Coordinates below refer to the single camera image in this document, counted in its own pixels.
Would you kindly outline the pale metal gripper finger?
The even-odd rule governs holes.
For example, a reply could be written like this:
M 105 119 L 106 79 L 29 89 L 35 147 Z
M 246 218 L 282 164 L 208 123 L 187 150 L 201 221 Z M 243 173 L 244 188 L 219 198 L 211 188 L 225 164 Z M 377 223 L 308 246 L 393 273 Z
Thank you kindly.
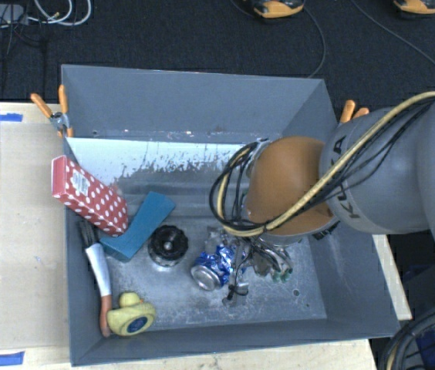
M 226 307 L 237 307 L 246 304 L 248 297 L 248 282 L 235 282 L 228 285 L 228 293 L 222 299 Z
M 234 257 L 232 262 L 231 280 L 236 281 L 243 259 L 246 257 L 245 245 L 238 244 L 234 249 Z

